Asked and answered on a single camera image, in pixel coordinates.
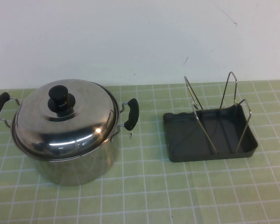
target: stainless steel pot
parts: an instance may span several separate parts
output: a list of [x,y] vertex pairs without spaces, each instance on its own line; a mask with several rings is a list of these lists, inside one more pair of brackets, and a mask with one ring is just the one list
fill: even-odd
[[[4,92],[0,111],[10,99],[20,106],[11,125],[14,143],[44,178],[68,186],[90,182],[108,171],[118,154],[120,127],[131,131],[139,117],[136,99],[119,110],[106,88],[78,79],[46,84],[21,105]],[[119,124],[126,104],[128,121]]]

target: pot body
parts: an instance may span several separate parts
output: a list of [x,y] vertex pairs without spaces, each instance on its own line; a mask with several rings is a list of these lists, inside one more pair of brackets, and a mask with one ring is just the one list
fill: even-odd
[[89,153],[61,161],[42,161],[29,157],[36,170],[48,181],[64,186],[74,186],[93,181],[107,172],[119,151],[118,135],[107,139]]

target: white grout line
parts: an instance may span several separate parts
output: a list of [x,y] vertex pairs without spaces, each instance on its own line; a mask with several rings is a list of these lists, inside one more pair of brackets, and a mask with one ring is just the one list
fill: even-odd
[[[206,106],[207,106],[207,108],[208,108],[208,103],[207,103],[207,100],[206,100],[206,96],[205,96],[205,93],[204,93],[203,86],[202,86],[202,92],[203,92],[203,95],[204,95],[204,99],[205,99],[205,102],[206,102]],[[219,216],[219,211],[218,211],[217,203],[216,203],[216,200],[215,200],[215,195],[214,195],[214,192],[213,192],[213,189],[212,189],[212,185],[211,185],[211,182],[210,182],[210,175],[209,175],[209,172],[208,172],[208,170],[207,170],[206,162],[203,161],[203,163],[204,163],[204,167],[205,167],[205,170],[206,170],[207,178],[208,178],[208,180],[209,180],[210,191],[211,191],[211,195],[212,195],[213,200],[214,200],[214,204],[215,204],[215,208],[216,208],[216,212],[217,212],[217,216],[218,216],[218,221],[219,221],[219,223],[221,224],[221,219],[220,219],[220,216]]]
[[[120,91],[120,102],[122,102],[121,100],[121,87],[119,88]],[[120,136],[121,136],[121,162],[122,162],[122,207],[123,207],[123,211],[126,211],[126,205],[125,205],[125,173],[124,173],[124,155],[123,155],[123,133],[120,132]],[[126,216],[125,214],[123,214],[123,224],[126,223]]]
[[[157,108],[156,108],[156,104],[155,104],[155,98],[154,98],[154,109],[155,109],[155,117],[158,120],[158,113],[157,113]],[[160,127],[159,127],[159,123],[157,122],[157,128],[158,128],[158,132],[160,131]],[[159,143],[160,145],[162,145],[161,142],[161,134],[159,133]],[[163,164],[163,171],[164,171],[164,178],[165,178],[165,186],[166,186],[166,192],[167,192],[167,201],[168,201],[168,208],[169,208],[169,214],[170,214],[170,221],[171,224],[173,224],[173,219],[172,219],[172,210],[171,210],[171,206],[170,206],[170,199],[169,199],[169,192],[168,192],[168,185],[167,185],[167,178],[166,178],[166,172],[165,172],[165,164],[164,164],[164,155],[163,155],[163,149],[162,147],[160,148],[161,150],[161,156],[162,156],[162,164]]]
[[[221,91],[221,88],[220,88],[219,83],[218,83],[218,86],[219,86],[220,93],[221,93],[221,95],[222,95],[222,97],[223,97],[223,93],[222,93],[222,91]],[[226,169],[227,169],[227,172],[228,172],[230,181],[231,181],[231,185],[232,185],[232,188],[233,188],[233,193],[234,193],[235,198],[236,198],[237,203],[238,203],[239,212],[240,212],[240,214],[241,214],[242,220],[245,221],[244,215],[243,215],[243,212],[242,212],[242,208],[241,208],[241,206],[239,205],[238,195],[237,195],[237,192],[236,192],[236,190],[235,190],[235,186],[234,186],[234,184],[233,184],[233,180],[232,180],[232,177],[231,177],[231,174],[230,174],[230,170],[229,170],[229,168],[228,168],[228,165],[227,165],[226,160],[224,160],[224,163],[225,163],[225,166],[226,166]]]
[[[136,98],[138,98],[137,86],[136,86]],[[145,182],[145,172],[144,172],[144,157],[143,157],[143,148],[142,148],[142,137],[141,137],[141,135],[140,135],[140,148],[141,148],[141,157],[142,157],[142,172],[143,172],[143,181],[144,181],[144,196],[145,196],[146,219],[147,219],[147,224],[149,224],[147,193],[146,193],[146,184],[145,184],[146,182]]]

